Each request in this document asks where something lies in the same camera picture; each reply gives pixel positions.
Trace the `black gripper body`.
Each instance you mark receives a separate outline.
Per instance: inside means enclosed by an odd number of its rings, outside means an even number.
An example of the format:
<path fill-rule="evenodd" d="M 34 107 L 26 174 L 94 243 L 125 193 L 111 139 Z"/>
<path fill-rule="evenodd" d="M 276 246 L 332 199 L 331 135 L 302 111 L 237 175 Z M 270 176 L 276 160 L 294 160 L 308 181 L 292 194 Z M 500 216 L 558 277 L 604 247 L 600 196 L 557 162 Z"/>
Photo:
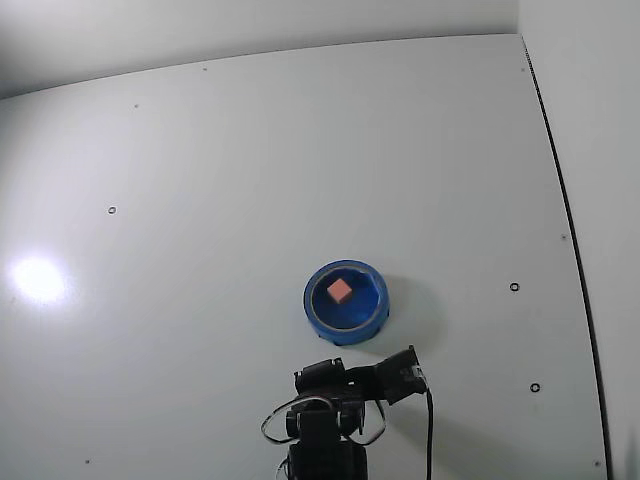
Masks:
<path fill-rule="evenodd" d="M 296 399 L 317 396 L 332 403 L 386 400 L 374 365 L 346 369 L 341 358 L 328 359 L 294 373 Z"/>

